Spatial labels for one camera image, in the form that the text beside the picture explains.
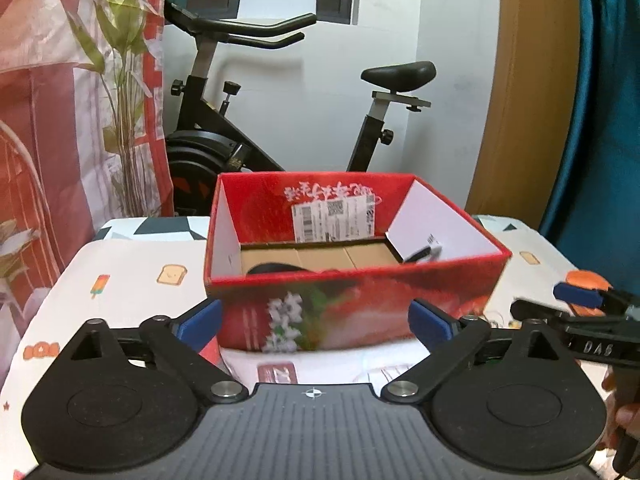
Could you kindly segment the person's right hand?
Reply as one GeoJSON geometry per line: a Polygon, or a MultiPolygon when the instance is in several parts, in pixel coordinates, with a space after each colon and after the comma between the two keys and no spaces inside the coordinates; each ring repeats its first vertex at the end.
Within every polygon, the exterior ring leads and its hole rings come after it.
{"type": "Polygon", "coordinates": [[[612,367],[606,371],[601,387],[608,394],[605,400],[608,416],[606,416],[605,430],[599,448],[616,450],[620,444],[620,430],[626,432],[634,422],[639,408],[636,404],[623,405],[617,400],[617,387],[612,367]]]}

